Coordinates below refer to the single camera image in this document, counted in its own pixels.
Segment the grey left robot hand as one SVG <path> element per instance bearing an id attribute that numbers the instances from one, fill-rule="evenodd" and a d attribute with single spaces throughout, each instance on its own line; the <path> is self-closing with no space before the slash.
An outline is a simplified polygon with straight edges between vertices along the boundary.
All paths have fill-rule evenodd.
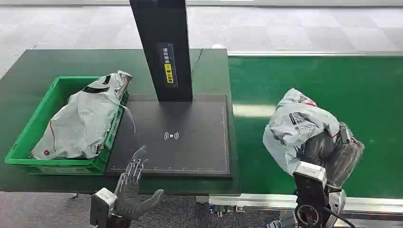
<path id="1" fill-rule="evenodd" d="M 114 213 L 128 221 L 138 219 L 145 212 L 157 207 L 164 196 L 164 190 L 157 189 L 144 201 L 139 201 L 137 198 L 146 161 L 146 146 L 143 145 L 133 154 L 115 189 L 117 201 Z"/>

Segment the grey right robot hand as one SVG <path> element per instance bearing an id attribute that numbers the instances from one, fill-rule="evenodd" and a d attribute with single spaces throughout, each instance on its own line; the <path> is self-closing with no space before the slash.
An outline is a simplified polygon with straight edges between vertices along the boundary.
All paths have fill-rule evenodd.
<path id="1" fill-rule="evenodd" d="M 324 130 L 308 139 L 297 152 L 304 162 L 321 166 L 326 170 L 327 184 L 333 189 L 342 188 L 361 158 L 365 146 L 357 140 L 350 128 L 339 123 L 339 132 L 331 137 Z"/>

